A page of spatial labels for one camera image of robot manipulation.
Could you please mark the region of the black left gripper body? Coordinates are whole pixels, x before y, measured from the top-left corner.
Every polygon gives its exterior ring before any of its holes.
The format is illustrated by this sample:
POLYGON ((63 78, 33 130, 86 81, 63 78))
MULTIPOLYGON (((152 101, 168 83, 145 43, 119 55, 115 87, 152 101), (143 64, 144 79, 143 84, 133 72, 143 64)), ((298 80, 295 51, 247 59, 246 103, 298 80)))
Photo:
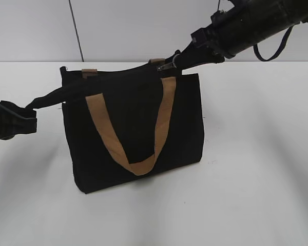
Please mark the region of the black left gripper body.
POLYGON ((18 106, 10 101, 0 101, 0 140, 10 140, 17 134, 14 125, 18 106))

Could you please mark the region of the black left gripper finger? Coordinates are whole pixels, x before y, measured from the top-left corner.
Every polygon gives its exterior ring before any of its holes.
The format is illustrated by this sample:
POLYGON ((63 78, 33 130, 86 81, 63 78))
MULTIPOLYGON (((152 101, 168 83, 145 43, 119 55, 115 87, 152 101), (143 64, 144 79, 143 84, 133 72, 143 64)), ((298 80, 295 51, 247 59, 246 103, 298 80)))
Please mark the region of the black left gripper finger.
POLYGON ((36 111, 30 109, 21 109, 14 122, 15 134, 32 134, 37 132, 36 111))

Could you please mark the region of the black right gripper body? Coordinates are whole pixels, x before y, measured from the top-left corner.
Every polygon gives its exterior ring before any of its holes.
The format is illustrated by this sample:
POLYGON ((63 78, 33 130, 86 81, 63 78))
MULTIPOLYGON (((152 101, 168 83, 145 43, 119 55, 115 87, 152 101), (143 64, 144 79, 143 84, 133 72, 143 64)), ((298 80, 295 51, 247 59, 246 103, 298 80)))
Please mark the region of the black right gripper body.
POLYGON ((217 10, 210 18, 211 24, 204 28, 199 28, 191 34, 192 44, 196 48, 206 46, 213 50, 214 55, 221 55, 225 58, 231 59, 233 55, 223 47, 221 38, 218 33, 220 23, 227 17, 227 12, 224 10, 217 10))

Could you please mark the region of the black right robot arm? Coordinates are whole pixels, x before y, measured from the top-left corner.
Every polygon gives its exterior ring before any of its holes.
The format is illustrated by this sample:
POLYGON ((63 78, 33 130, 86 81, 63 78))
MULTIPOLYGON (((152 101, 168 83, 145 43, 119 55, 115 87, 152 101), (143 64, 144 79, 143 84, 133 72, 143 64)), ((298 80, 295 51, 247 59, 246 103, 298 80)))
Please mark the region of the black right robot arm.
POLYGON ((217 10, 207 27, 191 34, 190 44, 172 59, 174 67, 184 70, 223 63, 285 30, 282 44, 273 56, 277 57, 293 26, 308 23, 308 0, 232 1, 232 4, 228 11, 217 10))

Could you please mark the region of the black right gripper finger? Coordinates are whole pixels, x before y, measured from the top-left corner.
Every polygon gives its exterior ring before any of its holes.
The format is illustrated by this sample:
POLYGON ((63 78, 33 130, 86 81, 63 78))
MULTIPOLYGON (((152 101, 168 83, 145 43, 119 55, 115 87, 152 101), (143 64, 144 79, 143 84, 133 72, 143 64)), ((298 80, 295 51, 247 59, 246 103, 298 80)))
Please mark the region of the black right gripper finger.
POLYGON ((208 46, 195 47, 190 43, 176 58, 177 69, 185 70, 204 64, 222 63, 222 55, 208 46))

